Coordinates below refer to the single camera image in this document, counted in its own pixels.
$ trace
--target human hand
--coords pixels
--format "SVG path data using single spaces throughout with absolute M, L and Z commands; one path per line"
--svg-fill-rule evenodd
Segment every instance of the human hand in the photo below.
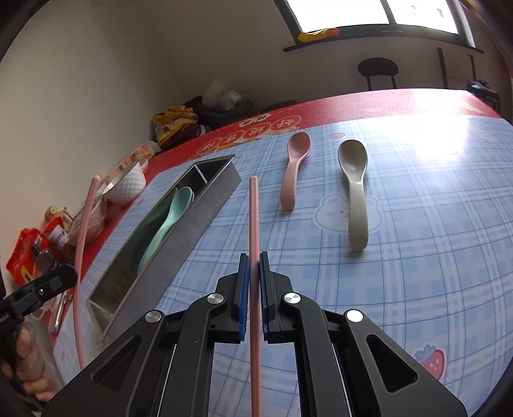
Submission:
M 24 322 L 16 337 L 16 375 L 28 394 L 34 394 L 40 401 L 50 401 L 58 391 L 54 366 L 47 362 L 36 343 L 35 329 Z M 7 362 L 0 365 L 7 379 L 12 378 L 12 369 Z

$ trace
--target metal screw head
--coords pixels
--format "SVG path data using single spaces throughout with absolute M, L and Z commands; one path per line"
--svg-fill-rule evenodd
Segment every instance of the metal screw head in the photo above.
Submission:
M 363 320 L 363 313 L 359 310 L 349 310 L 346 313 L 346 317 L 348 320 L 352 321 L 353 323 L 359 323 Z
M 287 293 L 283 296 L 283 298 L 289 304 L 297 304 L 301 301 L 301 296 L 296 293 Z
M 162 318 L 162 314 L 160 313 L 160 311 L 152 310 L 148 311 L 144 318 L 148 323 L 156 323 Z
M 222 294 L 219 294 L 219 293 L 213 293 L 207 297 L 207 301 L 210 304 L 221 304 L 223 302 L 223 300 L 224 300 L 224 297 L 222 296 Z

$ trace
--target yellow cloth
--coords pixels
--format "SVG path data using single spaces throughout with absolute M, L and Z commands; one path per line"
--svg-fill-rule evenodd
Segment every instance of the yellow cloth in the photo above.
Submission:
M 185 106 L 168 107 L 164 113 L 153 116 L 153 128 L 157 144 L 162 144 L 176 134 L 182 127 L 198 121 L 198 116 L 192 108 Z

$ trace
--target blue plaid tablecloth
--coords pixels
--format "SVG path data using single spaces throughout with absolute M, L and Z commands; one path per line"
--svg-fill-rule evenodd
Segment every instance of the blue plaid tablecloth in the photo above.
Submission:
M 248 179 L 260 179 L 260 247 L 294 290 L 336 312 L 356 307 L 453 392 L 472 414 L 513 355 L 513 128 L 502 119 L 420 114 L 305 130 L 294 210 L 279 206 L 291 133 L 228 149 L 242 182 L 156 308 L 187 308 L 237 270 L 248 252 Z M 358 139 L 369 154 L 369 244 L 347 240 L 347 182 L 337 148 Z M 185 171 L 160 173 L 107 239 L 82 283 L 86 358 L 104 349 L 84 301 L 144 216 Z M 54 354 L 66 381 L 78 372 L 72 311 Z M 292 345 L 263 344 L 263 415 L 300 415 Z M 210 415 L 250 416 L 249 344 L 217 345 Z

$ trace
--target pink spoon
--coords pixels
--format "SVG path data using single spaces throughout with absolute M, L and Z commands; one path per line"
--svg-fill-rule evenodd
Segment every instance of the pink spoon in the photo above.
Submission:
M 295 192 L 298 184 L 299 164 L 310 152 L 310 135 L 298 132 L 289 139 L 287 145 L 289 163 L 283 177 L 280 203 L 283 210 L 292 210 L 295 206 Z

